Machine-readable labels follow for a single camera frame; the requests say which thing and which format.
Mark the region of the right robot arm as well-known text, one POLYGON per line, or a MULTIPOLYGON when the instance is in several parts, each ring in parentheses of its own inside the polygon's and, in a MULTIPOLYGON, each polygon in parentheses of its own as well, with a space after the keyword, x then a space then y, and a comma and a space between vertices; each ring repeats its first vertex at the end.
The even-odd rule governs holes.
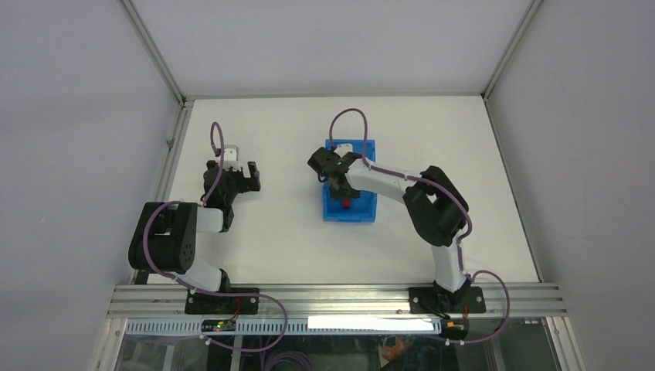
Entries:
POLYGON ((441 311, 457 306, 471 285, 463 259, 462 240, 473 229, 469 206, 441 168, 418 175, 384 168, 352 151, 319 148, 307 164, 341 198, 373 192, 407 209, 414 230, 431 246, 435 263, 432 301, 441 311))

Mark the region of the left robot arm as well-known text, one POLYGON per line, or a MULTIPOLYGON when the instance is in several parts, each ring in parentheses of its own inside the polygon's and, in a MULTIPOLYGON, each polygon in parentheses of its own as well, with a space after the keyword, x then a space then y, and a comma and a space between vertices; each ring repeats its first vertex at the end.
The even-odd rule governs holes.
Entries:
POLYGON ((197 257, 199 234, 226 233, 234 220, 233 203, 241 193, 261 190, 255 162, 243 168, 230 162, 223 168, 206 163, 200 203, 145 203, 131 244, 128 262, 136 270, 171 278, 192 292, 232 294, 229 275, 197 257))

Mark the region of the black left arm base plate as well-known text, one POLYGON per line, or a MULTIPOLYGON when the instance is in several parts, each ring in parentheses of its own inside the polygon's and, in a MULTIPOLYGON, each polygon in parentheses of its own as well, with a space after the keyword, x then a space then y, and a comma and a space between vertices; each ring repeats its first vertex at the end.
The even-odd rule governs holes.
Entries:
POLYGON ((256 315, 259 311, 259 288, 244 287, 231 290, 236 297, 217 297, 215 295, 187 294, 184 313, 187 315, 256 315))

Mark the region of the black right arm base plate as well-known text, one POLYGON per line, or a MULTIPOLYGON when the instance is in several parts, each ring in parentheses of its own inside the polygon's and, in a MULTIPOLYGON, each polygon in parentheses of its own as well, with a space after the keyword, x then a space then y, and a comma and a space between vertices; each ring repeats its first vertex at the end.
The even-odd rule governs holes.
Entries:
POLYGON ((482 288, 469 287, 461 295, 438 291, 434 287, 408 288, 409 310, 412 314, 463 315, 487 311, 482 288))

